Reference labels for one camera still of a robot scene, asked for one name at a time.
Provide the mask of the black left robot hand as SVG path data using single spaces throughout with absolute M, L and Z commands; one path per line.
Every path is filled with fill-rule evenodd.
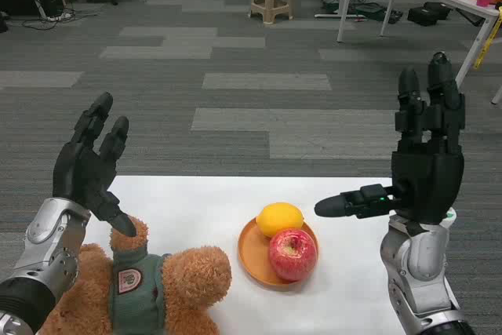
M 104 92 L 82 112 L 74 135 L 61 149 L 53 170 L 53 196 L 65 198 L 91 211 L 127 237 L 136 236 L 136 227 L 119 207 L 119 199 L 109 191 L 117 174 L 129 132 L 129 120 L 119 117 L 99 148 L 94 142 L 101 134 L 113 96 Z

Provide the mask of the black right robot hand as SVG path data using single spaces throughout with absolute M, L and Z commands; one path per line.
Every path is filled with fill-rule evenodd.
M 455 202 L 464 174 L 460 132 L 465 127 L 465 96 L 452 64 L 437 52 L 427 67 L 428 100 L 423 100 L 417 73 L 411 67 L 398 79 L 400 133 L 391 154 L 392 184 L 363 186 L 325 198 L 315 205 L 320 217 L 377 217 L 395 211 L 421 224 L 437 225 Z

